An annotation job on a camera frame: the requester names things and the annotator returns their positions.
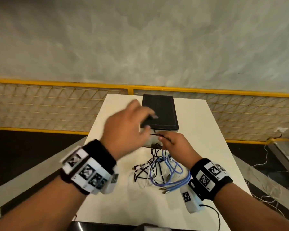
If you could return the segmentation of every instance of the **electrical socket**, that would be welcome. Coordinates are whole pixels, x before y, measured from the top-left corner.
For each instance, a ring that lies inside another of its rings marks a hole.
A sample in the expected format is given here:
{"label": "electrical socket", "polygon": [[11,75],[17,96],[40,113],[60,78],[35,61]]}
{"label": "electrical socket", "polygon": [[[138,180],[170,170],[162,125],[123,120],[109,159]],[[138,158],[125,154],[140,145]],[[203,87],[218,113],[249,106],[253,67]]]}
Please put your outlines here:
{"label": "electrical socket", "polygon": [[282,127],[278,127],[274,130],[274,132],[281,132],[284,133],[286,130],[288,130],[288,128],[282,128]]}

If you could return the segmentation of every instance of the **dark floor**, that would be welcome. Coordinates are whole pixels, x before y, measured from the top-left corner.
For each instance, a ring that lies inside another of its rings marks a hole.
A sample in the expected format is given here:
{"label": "dark floor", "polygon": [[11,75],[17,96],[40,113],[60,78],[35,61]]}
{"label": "dark floor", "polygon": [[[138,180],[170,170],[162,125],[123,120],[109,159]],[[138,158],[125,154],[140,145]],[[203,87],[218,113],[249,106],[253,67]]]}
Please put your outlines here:
{"label": "dark floor", "polygon": [[[83,137],[83,135],[0,131],[0,186]],[[229,143],[228,146],[232,154],[249,165],[265,162],[266,151],[264,145]],[[269,175],[270,178],[282,186],[286,188],[289,187],[289,175],[276,172],[277,170],[286,170],[285,167],[278,161],[268,147],[266,149],[268,150],[268,163],[264,166],[256,166],[256,168],[265,175]],[[57,175],[58,172],[53,173],[2,206],[2,214],[7,213],[19,203],[29,198]],[[249,188],[257,197],[265,195],[252,184],[250,184]],[[279,204],[278,209],[280,209],[285,217],[289,219],[289,210],[287,208]],[[78,223],[79,222],[72,222],[69,230],[132,230],[135,228],[133,226],[125,227],[81,222],[82,229],[79,229]]]}

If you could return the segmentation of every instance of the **black box lid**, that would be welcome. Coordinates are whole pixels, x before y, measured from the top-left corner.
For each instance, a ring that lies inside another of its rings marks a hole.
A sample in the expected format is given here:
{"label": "black box lid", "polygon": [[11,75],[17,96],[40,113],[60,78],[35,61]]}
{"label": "black box lid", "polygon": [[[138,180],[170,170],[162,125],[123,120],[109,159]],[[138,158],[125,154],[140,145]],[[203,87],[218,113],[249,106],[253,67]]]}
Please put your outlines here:
{"label": "black box lid", "polygon": [[149,125],[154,130],[177,131],[179,130],[176,109],[172,96],[168,95],[143,95],[142,106],[153,109],[158,119],[147,118],[141,125]]}

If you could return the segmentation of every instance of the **person's right arm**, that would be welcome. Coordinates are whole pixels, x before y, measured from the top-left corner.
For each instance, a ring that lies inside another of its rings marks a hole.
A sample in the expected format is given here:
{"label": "person's right arm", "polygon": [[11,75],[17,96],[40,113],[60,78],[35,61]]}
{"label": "person's right arm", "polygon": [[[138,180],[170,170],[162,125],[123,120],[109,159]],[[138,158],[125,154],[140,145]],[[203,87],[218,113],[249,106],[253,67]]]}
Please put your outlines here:
{"label": "person's right arm", "polygon": [[[188,169],[202,157],[192,148],[187,139],[175,132],[159,132],[166,138],[159,137],[163,149]],[[287,230],[289,221],[277,212],[243,191],[234,183],[226,184],[213,200],[216,208],[223,216],[232,231],[242,230]]]}

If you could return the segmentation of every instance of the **hand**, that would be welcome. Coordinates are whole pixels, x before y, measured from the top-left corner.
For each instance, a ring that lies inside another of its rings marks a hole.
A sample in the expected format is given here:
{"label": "hand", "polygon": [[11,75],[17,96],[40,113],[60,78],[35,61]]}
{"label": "hand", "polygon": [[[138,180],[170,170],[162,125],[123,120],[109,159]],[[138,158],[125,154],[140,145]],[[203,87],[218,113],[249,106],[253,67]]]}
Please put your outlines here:
{"label": "hand", "polygon": [[197,161],[202,159],[184,135],[172,131],[160,131],[158,134],[165,136],[165,138],[158,137],[158,140],[163,143],[163,150],[167,149],[173,159],[188,169],[191,169]]}
{"label": "hand", "polygon": [[152,109],[141,106],[138,100],[133,100],[126,109],[107,119],[100,142],[115,160],[137,150],[150,138],[150,126],[139,132],[140,123],[149,115],[156,116]]}

